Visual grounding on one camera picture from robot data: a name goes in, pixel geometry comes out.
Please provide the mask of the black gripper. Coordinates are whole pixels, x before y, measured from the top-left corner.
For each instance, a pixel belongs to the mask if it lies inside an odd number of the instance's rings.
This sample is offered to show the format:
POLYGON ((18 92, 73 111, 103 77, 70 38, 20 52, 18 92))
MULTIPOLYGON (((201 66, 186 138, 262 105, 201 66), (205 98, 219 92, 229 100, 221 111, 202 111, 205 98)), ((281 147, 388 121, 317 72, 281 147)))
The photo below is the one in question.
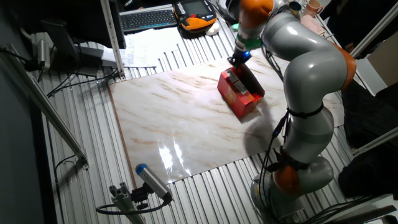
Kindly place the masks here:
POLYGON ((243 64, 251 58, 250 51, 236 49, 234 54, 228 57, 228 62, 232 65, 233 72, 243 73, 243 64))

